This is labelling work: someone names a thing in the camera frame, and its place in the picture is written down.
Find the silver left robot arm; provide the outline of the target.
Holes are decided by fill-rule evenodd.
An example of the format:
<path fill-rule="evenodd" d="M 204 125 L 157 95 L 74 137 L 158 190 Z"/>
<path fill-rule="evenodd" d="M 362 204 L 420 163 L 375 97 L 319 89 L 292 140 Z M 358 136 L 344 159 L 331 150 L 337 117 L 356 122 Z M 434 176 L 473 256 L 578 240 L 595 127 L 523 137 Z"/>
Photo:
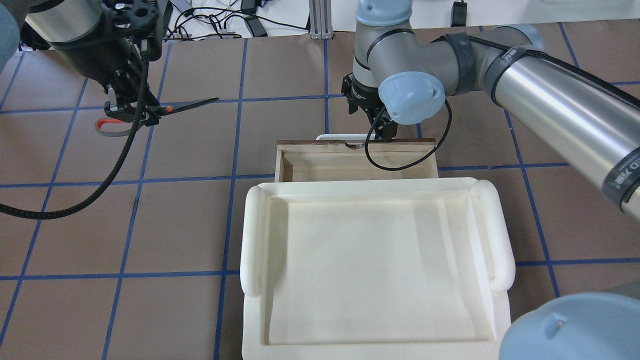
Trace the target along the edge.
<path fill-rule="evenodd" d="M 142 100 L 140 123 L 157 125 L 160 103 L 142 78 L 143 65 L 160 59 L 171 11 L 167 0 L 3 0 L 1 63 L 28 25 L 80 75 L 98 82 L 108 96 L 107 117 L 132 123 Z"/>

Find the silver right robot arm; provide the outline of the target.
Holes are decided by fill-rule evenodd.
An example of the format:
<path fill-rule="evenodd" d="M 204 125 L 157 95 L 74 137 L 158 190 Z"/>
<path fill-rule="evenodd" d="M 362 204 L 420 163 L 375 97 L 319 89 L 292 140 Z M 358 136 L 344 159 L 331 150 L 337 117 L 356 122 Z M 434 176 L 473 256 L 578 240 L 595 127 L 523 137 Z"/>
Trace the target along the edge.
<path fill-rule="evenodd" d="M 361 0 L 353 71 L 343 78 L 349 112 L 366 112 L 388 139 L 389 123 L 416 125 L 448 97 L 484 91 L 581 173 L 615 207 L 639 218 L 639 100 L 544 51 L 528 24 L 421 45 L 411 0 Z M 501 360 L 637 360 L 639 284 L 558 297 L 515 321 Z"/>

